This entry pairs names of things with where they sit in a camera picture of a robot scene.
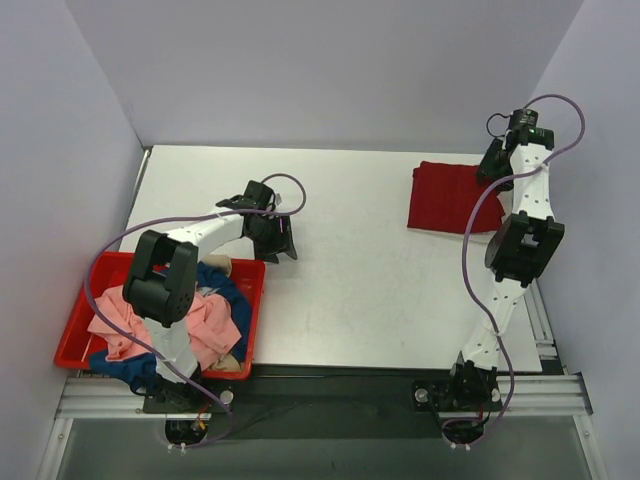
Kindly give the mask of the dark red t-shirt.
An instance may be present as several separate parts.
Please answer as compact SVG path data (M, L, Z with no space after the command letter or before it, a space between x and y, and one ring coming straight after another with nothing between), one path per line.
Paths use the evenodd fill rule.
M476 166L422 161L413 170L407 227L464 234L486 186L476 181Z

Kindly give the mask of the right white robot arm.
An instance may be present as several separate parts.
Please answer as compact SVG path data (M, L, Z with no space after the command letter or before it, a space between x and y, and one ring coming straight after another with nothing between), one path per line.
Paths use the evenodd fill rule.
M506 357L502 335L564 237L565 226L555 219L549 193L554 133L537 122L538 113L530 108L513 111L505 133L494 137L476 171L480 186L509 192L512 206L485 251L484 265L493 276L490 296L471 296L485 318L442 386L444 399L456 409L476 410L500 400L496 377L499 360Z

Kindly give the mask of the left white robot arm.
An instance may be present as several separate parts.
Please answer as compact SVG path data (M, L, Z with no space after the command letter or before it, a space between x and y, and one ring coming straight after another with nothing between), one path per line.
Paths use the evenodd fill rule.
M204 400L201 369L190 346L187 313L196 295L197 265L228 242L248 238L257 260L277 264L298 258L291 215L279 212L279 195L265 181L222 199L211 212L166 233L141 233L123 287L123 299L150 334L158 385L152 395L182 412Z

